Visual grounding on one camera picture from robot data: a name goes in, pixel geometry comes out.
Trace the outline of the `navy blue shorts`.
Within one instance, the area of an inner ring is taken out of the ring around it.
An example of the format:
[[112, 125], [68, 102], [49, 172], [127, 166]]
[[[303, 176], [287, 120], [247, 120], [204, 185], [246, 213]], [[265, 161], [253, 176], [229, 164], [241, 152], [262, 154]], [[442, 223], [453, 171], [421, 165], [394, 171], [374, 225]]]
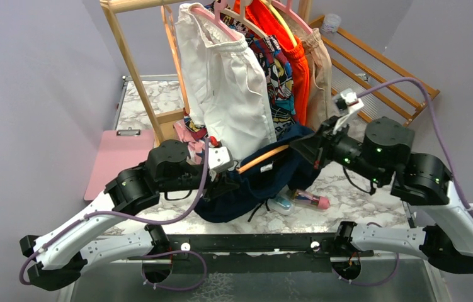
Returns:
[[283, 188], [307, 189], [320, 171], [297, 151], [287, 148], [242, 174], [229, 172], [227, 178], [239, 187], [208, 201], [200, 198], [195, 213], [211, 223], [225, 223], [245, 215]]

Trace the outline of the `orange wooden hanger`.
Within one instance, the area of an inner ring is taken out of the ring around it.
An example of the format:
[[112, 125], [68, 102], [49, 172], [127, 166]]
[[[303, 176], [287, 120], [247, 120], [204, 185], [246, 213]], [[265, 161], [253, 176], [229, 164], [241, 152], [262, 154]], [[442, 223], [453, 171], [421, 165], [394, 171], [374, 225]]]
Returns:
[[284, 150], [286, 150], [288, 148], [289, 148], [289, 145], [282, 145], [282, 146], [279, 146], [277, 148], [274, 148], [273, 150], [270, 150], [270, 151], [258, 156], [257, 158], [251, 160], [247, 164], [242, 165], [240, 168], [237, 169], [237, 171], [238, 171], [239, 174], [242, 174], [242, 173], [246, 172], [247, 170], [249, 170], [250, 168], [258, 165], [261, 162], [263, 162], [264, 160], [269, 159], [270, 157], [272, 157], [276, 154], [279, 154], [279, 153], [283, 152]]

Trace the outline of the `wooden clothes rack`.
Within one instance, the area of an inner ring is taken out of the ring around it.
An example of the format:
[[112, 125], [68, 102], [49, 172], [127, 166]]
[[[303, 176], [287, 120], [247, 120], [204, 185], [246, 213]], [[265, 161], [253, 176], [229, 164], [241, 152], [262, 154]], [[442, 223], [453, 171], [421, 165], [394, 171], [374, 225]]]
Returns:
[[[152, 131], [155, 136], [154, 146], [157, 147], [161, 142], [168, 139], [177, 139], [177, 135], [173, 129], [173, 123], [183, 119], [184, 110], [168, 111], [167, 113], [161, 113], [156, 115], [151, 101], [144, 88], [142, 78], [139, 74], [137, 66], [134, 62], [133, 55], [130, 51], [129, 45], [126, 41], [122, 27], [117, 18], [118, 13], [126, 13], [130, 11], [136, 11], [141, 9], [156, 8], [162, 5], [170, 5], [177, 3], [184, 3], [190, 1], [150, 1], [150, 0], [116, 0], [116, 1], [100, 1], [101, 9], [103, 10], [106, 20], [110, 26], [111, 32], [113, 33], [114, 39], [119, 47], [122, 58], [124, 59], [125, 65], [130, 73], [130, 77], [134, 82], [137, 92], [140, 96], [140, 100], [144, 106], [144, 109], [149, 117], [152, 125]], [[299, 1], [298, 11], [299, 16], [306, 22], [309, 21], [313, 1]]]

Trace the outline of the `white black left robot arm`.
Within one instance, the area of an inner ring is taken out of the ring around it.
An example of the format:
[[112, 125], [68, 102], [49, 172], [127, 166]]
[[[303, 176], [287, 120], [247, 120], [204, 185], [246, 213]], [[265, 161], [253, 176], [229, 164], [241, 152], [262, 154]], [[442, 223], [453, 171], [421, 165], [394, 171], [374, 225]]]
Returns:
[[[140, 219], [140, 213], [159, 203], [161, 195], [188, 191], [202, 197], [207, 183], [229, 170], [234, 159], [225, 146], [206, 143], [203, 160], [193, 164], [187, 144], [166, 140], [145, 161], [125, 169], [83, 210], [46, 235], [20, 240], [26, 260], [18, 279], [26, 286], [55, 291], [76, 282], [102, 264], [148, 254], [160, 258], [168, 251], [163, 221]], [[102, 238], [127, 220], [141, 221], [142, 231]]]

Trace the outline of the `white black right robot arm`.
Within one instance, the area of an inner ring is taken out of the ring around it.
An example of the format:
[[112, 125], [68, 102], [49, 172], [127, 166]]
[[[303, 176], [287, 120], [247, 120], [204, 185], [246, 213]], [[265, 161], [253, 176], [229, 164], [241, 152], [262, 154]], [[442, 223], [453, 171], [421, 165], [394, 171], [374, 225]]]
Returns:
[[335, 131], [337, 117], [290, 143], [316, 169], [331, 162], [390, 186], [391, 195], [431, 216], [432, 226], [379, 228], [343, 221], [333, 238], [342, 256], [369, 250], [412, 255], [452, 274], [473, 274], [473, 210], [459, 197], [455, 179], [436, 156], [411, 150], [414, 132], [383, 117], [369, 123], [362, 141]]

